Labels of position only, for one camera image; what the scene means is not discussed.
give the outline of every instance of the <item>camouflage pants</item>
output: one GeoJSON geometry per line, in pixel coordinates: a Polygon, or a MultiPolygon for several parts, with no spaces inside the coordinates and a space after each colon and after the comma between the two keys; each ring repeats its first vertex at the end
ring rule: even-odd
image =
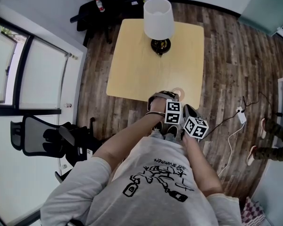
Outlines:
{"type": "MultiPolygon", "coordinates": [[[[283,141],[283,127],[277,123],[266,119],[265,131],[278,137],[283,141]]],[[[274,161],[283,161],[283,147],[281,148],[269,148],[261,147],[254,152],[254,159],[271,159],[274,161]]]]}

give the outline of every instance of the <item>black lamp base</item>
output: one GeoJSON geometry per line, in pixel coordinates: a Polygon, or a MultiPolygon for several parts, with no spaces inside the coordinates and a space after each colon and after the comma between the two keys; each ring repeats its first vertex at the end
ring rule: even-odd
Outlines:
{"type": "Polygon", "coordinates": [[[171,48],[171,41],[170,39],[166,40],[152,40],[151,47],[155,53],[158,55],[163,55],[164,53],[168,52],[171,48]]]}

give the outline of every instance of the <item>bottle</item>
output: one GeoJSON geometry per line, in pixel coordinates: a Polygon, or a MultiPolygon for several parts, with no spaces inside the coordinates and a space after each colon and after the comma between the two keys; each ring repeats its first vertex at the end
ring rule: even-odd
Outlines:
{"type": "Polygon", "coordinates": [[[103,4],[100,0],[95,0],[95,3],[98,6],[101,13],[105,11],[105,8],[103,7],[103,4]]]}

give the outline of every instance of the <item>window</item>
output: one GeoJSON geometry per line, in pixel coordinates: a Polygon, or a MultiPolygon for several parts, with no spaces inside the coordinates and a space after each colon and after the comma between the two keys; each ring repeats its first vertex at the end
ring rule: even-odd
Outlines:
{"type": "Polygon", "coordinates": [[[61,114],[70,55],[0,18],[0,116],[61,114]]]}

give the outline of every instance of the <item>gray t-shirt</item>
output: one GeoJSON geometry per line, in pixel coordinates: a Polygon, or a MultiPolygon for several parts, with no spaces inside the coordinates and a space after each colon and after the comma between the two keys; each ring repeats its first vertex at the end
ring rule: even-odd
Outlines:
{"type": "Polygon", "coordinates": [[[42,225],[241,225],[238,199],[206,198],[181,145],[144,137],[107,185],[110,174],[101,158],[78,162],[41,208],[42,225]]]}

